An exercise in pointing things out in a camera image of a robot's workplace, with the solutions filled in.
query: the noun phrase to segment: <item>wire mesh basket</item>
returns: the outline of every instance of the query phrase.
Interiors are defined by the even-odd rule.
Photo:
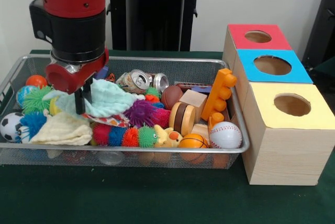
[[[9,113],[20,111],[15,100],[17,91],[31,75],[45,76],[44,70],[49,63],[48,55],[33,54],[15,63],[0,85],[0,120]],[[228,66],[221,60],[109,57],[108,67],[116,78],[125,72],[140,69],[148,73],[164,73],[170,84],[212,84],[218,70]],[[22,144],[8,143],[0,136],[0,164],[228,169],[237,156],[249,147],[249,137],[235,88],[232,88],[232,97],[227,101],[224,115],[227,121],[236,124],[241,130],[242,145],[237,149]]]

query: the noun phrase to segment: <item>shape sorter box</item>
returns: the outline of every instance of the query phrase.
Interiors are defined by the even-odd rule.
[[[291,50],[278,25],[229,24],[222,59],[233,71],[237,50]]]
[[[234,64],[236,91],[240,106],[249,89],[249,82],[306,83],[312,80],[293,50],[237,50]]]
[[[252,185],[316,185],[335,145],[335,116],[316,86],[250,83],[242,154]]]

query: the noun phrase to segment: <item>yellow square lid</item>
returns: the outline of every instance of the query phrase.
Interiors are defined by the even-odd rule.
[[[315,85],[250,83],[270,128],[335,130],[335,116]]]

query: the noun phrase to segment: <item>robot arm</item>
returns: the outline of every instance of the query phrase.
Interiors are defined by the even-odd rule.
[[[52,45],[48,82],[75,93],[77,113],[84,113],[92,76],[108,61],[105,0],[34,0],[29,9],[35,37]]]

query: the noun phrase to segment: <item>green spiky ball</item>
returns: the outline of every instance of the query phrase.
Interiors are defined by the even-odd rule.
[[[23,113],[42,113],[45,109],[49,110],[50,100],[42,100],[42,98],[52,90],[50,86],[44,86],[42,89],[31,91],[23,101]]]
[[[157,135],[153,128],[143,126],[138,130],[138,142],[140,147],[149,148],[157,142]]]
[[[145,93],[145,95],[154,95],[158,97],[159,99],[161,98],[161,94],[157,91],[155,87],[149,87]]]

